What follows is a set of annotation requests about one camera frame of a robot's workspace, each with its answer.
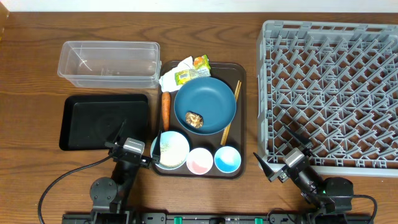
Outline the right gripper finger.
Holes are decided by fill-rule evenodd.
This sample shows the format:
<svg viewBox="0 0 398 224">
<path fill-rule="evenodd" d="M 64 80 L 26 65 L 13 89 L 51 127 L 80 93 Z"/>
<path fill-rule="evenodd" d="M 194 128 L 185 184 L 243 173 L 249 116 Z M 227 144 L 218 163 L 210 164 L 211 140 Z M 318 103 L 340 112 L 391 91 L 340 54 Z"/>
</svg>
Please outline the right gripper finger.
<svg viewBox="0 0 398 224">
<path fill-rule="evenodd" d="M 289 134 L 300 143 L 303 149 L 311 149 L 313 147 L 313 143 L 309 138 L 305 138 L 296 132 L 292 131 L 287 125 L 284 124 L 284 128 L 289 132 Z"/>
<path fill-rule="evenodd" d="M 253 154 L 256 157 L 256 159 L 258 160 L 260 167 L 262 168 L 267 179 L 270 182 L 272 182 L 274 180 L 273 179 L 274 171 L 267 165 L 267 163 L 257 153 L 254 152 Z"/>
</svg>

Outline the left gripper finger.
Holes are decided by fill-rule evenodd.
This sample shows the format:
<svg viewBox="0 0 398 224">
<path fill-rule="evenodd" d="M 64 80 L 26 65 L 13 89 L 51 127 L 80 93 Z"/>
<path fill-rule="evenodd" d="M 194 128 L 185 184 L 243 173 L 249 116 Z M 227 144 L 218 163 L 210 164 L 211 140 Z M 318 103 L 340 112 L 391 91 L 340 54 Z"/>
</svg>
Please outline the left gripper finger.
<svg viewBox="0 0 398 224">
<path fill-rule="evenodd" d="M 156 137 L 155 144 L 153 150 L 151 152 L 152 160 L 155 164 L 160 164 L 160 140 L 161 140 L 162 131 L 159 130 L 159 133 Z"/>
<path fill-rule="evenodd" d="M 124 139 L 124 128 L 125 128 L 126 123 L 127 123 L 127 120 L 125 119 L 122 122 L 122 124 L 120 125 L 120 129 L 117 131 L 117 133 L 116 133 L 116 135 L 114 137 L 114 140 L 113 140 L 113 143 L 115 145 L 120 145 L 120 143 L 123 141 L 123 139 Z"/>
</svg>

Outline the light blue rice bowl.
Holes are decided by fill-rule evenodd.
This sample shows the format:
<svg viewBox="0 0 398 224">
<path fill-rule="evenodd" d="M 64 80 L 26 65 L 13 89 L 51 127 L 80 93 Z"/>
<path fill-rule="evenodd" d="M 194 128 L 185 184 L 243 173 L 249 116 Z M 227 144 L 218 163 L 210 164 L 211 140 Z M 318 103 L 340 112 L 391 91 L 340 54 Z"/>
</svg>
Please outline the light blue rice bowl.
<svg viewBox="0 0 398 224">
<path fill-rule="evenodd" d="M 163 170 L 175 170 L 187 160 L 190 144 L 187 138 L 176 131 L 166 131 L 160 136 L 160 162 L 155 164 Z"/>
</svg>

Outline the blue cup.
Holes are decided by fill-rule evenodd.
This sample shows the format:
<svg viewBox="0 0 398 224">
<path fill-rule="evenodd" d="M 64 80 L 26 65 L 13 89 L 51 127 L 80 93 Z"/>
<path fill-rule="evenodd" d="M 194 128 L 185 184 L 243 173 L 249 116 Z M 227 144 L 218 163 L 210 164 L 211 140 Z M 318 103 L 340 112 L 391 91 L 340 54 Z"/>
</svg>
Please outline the blue cup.
<svg viewBox="0 0 398 224">
<path fill-rule="evenodd" d="M 222 173 L 233 173 L 237 171 L 241 165 L 241 155 L 237 149 L 231 146 L 223 146 L 219 148 L 214 155 L 214 163 Z"/>
</svg>

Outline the pink cup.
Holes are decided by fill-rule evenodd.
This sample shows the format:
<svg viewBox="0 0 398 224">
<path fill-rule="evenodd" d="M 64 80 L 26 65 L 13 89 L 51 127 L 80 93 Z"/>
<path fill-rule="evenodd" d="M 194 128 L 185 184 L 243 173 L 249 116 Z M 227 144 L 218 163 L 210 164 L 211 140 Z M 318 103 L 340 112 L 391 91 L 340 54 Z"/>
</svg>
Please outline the pink cup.
<svg viewBox="0 0 398 224">
<path fill-rule="evenodd" d="M 195 148 L 189 152 L 186 164 L 191 173 L 203 175 L 213 167 L 213 155 L 205 148 Z"/>
</svg>

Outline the brown mushroom piece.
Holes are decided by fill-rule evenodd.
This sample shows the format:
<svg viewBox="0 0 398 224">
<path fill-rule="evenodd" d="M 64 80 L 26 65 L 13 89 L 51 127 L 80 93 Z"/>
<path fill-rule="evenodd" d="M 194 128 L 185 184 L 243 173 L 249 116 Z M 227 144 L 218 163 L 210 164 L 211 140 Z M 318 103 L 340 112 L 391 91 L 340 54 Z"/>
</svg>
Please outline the brown mushroom piece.
<svg viewBox="0 0 398 224">
<path fill-rule="evenodd" d="M 203 126 L 203 117 L 199 114 L 187 112 L 185 115 L 185 121 L 187 124 L 194 128 L 201 128 Z"/>
</svg>

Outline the dark blue plate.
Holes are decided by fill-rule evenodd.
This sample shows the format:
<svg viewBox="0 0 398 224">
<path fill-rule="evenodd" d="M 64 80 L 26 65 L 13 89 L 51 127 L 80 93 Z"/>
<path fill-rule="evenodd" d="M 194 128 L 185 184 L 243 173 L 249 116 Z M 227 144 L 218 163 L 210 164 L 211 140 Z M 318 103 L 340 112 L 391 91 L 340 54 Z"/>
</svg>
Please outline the dark blue plate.
<svg viewBox="0 0 398 224">
<path fill-rule="evenodd" d="M 203 117 L 201 128 L 186 123 L 185 115 L 189 111 Z M 184 84 L 175 95 L 174 113 L 186 130 L 199 135 L 212 135 L 224 130 L 233 121 L 236 100 L 231 88 L 222 80 L 196 78 Z"/>
</svg>

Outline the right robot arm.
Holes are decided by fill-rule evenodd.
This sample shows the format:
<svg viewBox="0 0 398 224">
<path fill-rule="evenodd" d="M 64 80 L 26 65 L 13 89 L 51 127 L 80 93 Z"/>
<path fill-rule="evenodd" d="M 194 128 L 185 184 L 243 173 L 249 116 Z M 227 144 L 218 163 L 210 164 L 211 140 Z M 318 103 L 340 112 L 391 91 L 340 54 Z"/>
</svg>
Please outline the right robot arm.
<svg viewBox="0 0 398 224">
<path fill-rule="evenodd" d="M 293 132 L 288 126 L 285 130 L 300 143 L 300 147 L 292 149 L 283 158 L 285 165 L 274 172 L 257 153 L 265 176 L 269 181 L 279 179 L 282 183 L 291 180 L 301 191 L 307 203 L 315 206 L 315 210 L 290 219 L 293 223 L 348 223 L 346 212 L 352 210 L 354 196 L 353 183 L 342 177 L 323 179 L 310 165 L 314 156 L 313 144 L 309 138 Z"/>
</svg>

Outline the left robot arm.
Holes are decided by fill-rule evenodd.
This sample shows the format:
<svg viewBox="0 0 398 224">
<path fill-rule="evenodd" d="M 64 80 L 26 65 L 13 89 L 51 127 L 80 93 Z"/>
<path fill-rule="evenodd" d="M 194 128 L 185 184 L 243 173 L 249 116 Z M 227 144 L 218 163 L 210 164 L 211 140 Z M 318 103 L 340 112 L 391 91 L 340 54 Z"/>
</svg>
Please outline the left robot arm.
<svg viewBox="0 0 398 224">
<path fill-rule="evenodd" d="M 123 136 L 124 121 L 120 129 L 110 135 L 105 142 L 109 148 L 109 156 L 116 163 L 111 177 L 102 177 L 91 185 L 90 197 L 93 209 L 90 224 L 133 224 L 140 223 L 138 212 L 128 207 L 127 200 L 139 169 L 148 169 L 151 164 L 160 162 L 160 139 L 158 132 L 154 146 L 154 156 L 143 155 L 145 144 L 142 141 Z"/>
</svg>

